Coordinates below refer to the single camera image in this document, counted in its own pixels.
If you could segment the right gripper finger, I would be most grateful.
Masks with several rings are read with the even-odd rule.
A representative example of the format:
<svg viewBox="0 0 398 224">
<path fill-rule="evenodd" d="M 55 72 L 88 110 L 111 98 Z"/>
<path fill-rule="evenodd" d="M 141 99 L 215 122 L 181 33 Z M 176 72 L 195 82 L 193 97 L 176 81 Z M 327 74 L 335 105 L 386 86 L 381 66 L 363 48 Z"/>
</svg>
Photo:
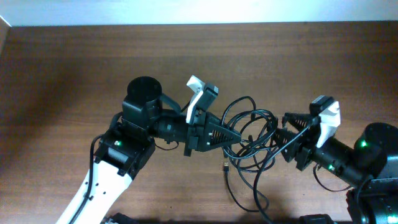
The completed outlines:
<svg viewBox="0 0 398 224">
<path fill-rule="evenodd" d="M 307 126 L 311 127 L 317 124 L 317 118 L 311 114 L 285 113 L 282 117 L 282 127 L 286 128 L 287 123 L 293 126 L 297 131 L 302 131 Z"/>
<path fill-rule="evenodd" d="M 296 143 L 299 137 L 299 133 L 293 133 L 286 128 L 277 128 L 273 135 L 277 149 L 272 152 L 272 155 L 276 156 L 281 153 L 286 162 L 291 162 L 299 148 Z"/>
</svg>

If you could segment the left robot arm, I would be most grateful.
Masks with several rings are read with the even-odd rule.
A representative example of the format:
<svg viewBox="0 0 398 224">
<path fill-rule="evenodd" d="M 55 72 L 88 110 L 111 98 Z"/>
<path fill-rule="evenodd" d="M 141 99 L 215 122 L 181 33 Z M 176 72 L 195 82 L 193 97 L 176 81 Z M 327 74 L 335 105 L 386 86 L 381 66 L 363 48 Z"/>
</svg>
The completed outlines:
<svg viewBox="0 0 398 224">
<path fill-rule="evenodd" d="M 241 142 L 239 132 L 208 111 L 218 87 L 196 76 L 187 86 L 193 96 L 181 108 L 155 78 L 130 81 L 121 112 L 91 142 L 88 173 L 58 223 L 100 223 L 153 155 L 157 138 L 184 143 L 185 156 Z"/>
</svg>

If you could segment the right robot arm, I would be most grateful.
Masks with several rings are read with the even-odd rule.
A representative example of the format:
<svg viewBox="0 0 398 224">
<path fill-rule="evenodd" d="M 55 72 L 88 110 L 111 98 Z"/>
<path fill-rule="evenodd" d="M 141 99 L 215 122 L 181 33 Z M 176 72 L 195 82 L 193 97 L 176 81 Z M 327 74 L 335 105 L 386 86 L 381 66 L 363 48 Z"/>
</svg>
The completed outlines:
<svg viewBox="0 0 398 224">
<path fill-rule="evenodd" d="M 349 147 L 330 136 L 320 146 L 321 118 L 286 113 L 274 139 L 287 162 L 298 170 L 312 162 L 348 184 L 346 203 L 353 223 L 397 223 L 397 128 L 387 123 L 367 125 Z"/>
</svg>

